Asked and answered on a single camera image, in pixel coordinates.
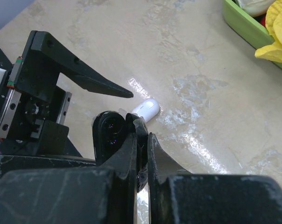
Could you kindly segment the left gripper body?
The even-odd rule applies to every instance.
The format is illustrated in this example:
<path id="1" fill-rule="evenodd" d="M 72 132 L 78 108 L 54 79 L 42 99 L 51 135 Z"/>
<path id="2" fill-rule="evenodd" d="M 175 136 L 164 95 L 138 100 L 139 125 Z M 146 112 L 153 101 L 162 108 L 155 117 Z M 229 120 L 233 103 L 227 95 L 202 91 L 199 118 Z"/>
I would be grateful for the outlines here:
<path id="1" fill-rule="evenodd" d="M 63 155 L 72 94 L 58 77 L 50 59 L 17 58 L 11 70 L 0 68 L 0 139 L 20 140 L 32 155 Z"/>

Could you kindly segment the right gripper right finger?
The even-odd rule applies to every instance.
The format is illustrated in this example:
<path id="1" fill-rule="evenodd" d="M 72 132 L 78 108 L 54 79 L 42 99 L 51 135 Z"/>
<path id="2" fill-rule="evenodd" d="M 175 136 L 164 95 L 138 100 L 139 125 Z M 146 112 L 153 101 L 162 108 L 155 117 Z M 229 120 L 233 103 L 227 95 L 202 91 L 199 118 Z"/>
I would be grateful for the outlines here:
<path id="1" fill-rule="evenodd" d="M 192 174 L 148 136 L 152 224 L 282 224 L 282 189 L 260 175 Z"/>

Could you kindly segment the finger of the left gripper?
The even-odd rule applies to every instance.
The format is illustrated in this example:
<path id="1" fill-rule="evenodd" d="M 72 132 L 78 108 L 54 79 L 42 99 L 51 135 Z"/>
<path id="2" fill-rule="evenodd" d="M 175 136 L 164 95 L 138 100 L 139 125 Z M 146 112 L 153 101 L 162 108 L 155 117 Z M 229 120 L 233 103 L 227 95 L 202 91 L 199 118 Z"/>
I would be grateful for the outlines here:
<path id="1" fill-rule="evenodd" d="M 15 89 L 50 103 L 60 74 L 89 92 L 121 98 L 134 96 L 81 61 L 50 33 L 31 31 L 14 80 Z"/>

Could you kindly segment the black earbud charging case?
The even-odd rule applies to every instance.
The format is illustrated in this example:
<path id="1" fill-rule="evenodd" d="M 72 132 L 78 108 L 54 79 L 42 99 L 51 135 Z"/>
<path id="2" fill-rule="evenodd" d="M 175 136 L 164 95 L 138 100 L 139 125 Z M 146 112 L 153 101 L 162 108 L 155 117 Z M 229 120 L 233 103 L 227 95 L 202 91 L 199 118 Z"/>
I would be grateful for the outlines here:
<path id="1" fill-rule="evenodd" d="M 115 111 L 99 114 L 92 124 L 92 137 L 96 165 L 100 166 L 123 145 L 130 133 L 137 136 L 137 191 L 148 182 L 148 129 L 143 118 L 133 113 L 125 117 Z"/>

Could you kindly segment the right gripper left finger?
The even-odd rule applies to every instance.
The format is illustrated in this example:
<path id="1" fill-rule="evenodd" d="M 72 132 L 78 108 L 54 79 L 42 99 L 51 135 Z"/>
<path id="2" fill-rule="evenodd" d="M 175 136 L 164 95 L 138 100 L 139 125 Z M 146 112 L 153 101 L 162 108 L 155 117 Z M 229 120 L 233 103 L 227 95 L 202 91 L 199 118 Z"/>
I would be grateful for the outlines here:
<path id="1" fill-rule="evenodd" d="M 0 224 L 134 224 L 137 136 L 102 165 L 0 154 Z"/>

